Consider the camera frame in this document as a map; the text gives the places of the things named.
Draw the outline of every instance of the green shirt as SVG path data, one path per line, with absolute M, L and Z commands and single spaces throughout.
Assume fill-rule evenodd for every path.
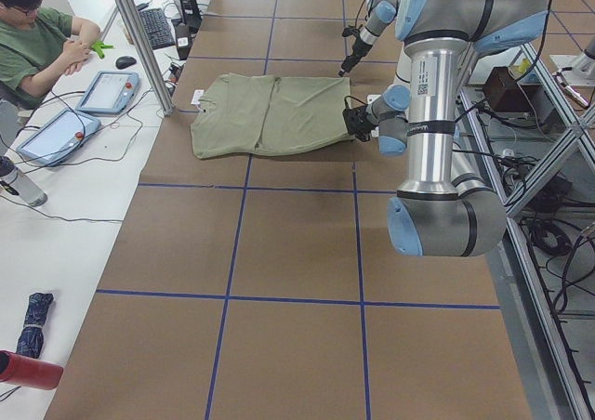
M 29 107 L 37 107 L 43 97 L 36 98 L 21 90 L 20 81 L 39 73 L 58 58 L 72 27 L 73 17 L 53 8 L 40 8 L 35 23 L 27 30 L 0 20 L 0 81 Z

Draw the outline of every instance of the white cylindrical object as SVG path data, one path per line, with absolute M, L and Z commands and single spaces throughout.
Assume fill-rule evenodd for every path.
M 9 194 L 20 197 L 29 206 L 39 206 L 47 201 L 46 193 L 7 157 L 0 157 L 0 185 Z

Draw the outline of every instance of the white robot link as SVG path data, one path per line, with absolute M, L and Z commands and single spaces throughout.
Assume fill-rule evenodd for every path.
M 399 253 L 481 255 L 502 239 L 506 211 L 464 154 L 453 152 L 457 67 L 470 46 L 477 60 L 536 39 L 548 0 L 369 0 L 366 26 L 355 34 L 339 74 L 349 72 L 380 36 L 378 29 L 390 24 L 389 6 L 396 38 L 411 60 L 411 83 L 408 89 L 391 85 L 372 104 L 346 109 L 346 126 L 362 140 L 378 126 L 382 153 L 407 152 L 407 178 L 388 204 L 390 239 Z

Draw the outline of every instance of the green towel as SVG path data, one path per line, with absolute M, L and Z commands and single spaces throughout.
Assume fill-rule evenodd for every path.
M 194 155 L 288 155 L 350 139 L 342 117 L 349 93 L 349 78 L 221 75 L 192 123 Z

